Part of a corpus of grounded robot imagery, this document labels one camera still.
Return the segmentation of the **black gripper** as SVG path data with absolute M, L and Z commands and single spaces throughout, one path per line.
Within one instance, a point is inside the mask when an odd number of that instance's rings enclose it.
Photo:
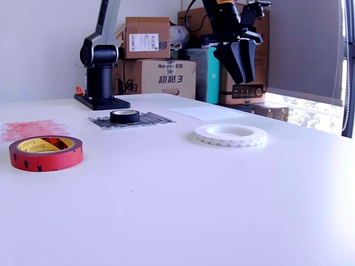
M 212 33 L 198 37 L 198 47 L 217 46 L 214 56 L 225 67 L 235 84 L 250 83 L 255 79 L 256 44 L 263 43 L 263 38 L 260 33 L 256 33 L 253 26 L 257 17 L 238 18 L 209 18 Z

